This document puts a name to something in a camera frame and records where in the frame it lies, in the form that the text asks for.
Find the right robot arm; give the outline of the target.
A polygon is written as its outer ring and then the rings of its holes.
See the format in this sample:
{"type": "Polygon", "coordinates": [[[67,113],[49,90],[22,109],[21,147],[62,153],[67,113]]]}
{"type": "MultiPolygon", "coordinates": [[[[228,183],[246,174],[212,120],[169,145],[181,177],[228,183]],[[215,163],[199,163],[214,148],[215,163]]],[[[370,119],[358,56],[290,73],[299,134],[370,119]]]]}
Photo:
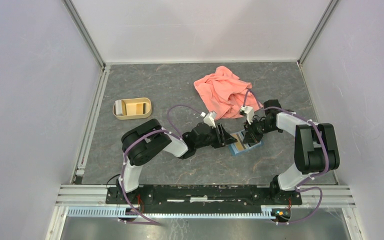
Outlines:
{"type": "Polygon", "coordinates": [[[306,120],[296,112],[285,110],[277,99],[265,102],[264,117],[255,115],[251,106],[243,105],[239,113],[246,118],[244,142],[255,144],[265,134],[286,132],[294,137],[294,163],[270,183],[269,199],[282,204],[289,192],[304,183],[340,166],[335,128],[330,123],[306,120]]]}

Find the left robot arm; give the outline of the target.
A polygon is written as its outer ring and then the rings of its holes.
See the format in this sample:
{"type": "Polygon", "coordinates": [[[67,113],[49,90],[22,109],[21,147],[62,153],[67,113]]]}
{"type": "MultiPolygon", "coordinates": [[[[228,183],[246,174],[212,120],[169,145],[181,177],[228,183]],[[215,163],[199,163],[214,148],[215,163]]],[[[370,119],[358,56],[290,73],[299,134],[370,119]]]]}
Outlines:
{"type": "Polygon", "coordinates": [[[192,130],[177,136],[162,127],[157,119],[150,119],[121,137],[123,166],[117,196],[125,204],[136,200],[142,168],[160,152],[187,159],[197,149],[208,146],[218,149],[237,141],[220,123],[209,125],[200,122],[192,130]]]}

